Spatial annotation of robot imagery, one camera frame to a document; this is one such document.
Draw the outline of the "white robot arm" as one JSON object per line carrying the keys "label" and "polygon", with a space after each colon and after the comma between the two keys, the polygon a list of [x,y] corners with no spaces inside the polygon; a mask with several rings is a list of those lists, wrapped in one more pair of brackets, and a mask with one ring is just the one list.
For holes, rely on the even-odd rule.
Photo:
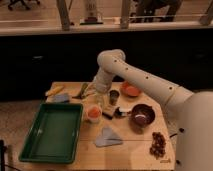
{"label": "white robot arm", "polygon": [[106,93],[119,76],[178,116],[174,171],[213,171],[213,91],[192,92],[125,62],[120,49],[98,54],[93,84]]}

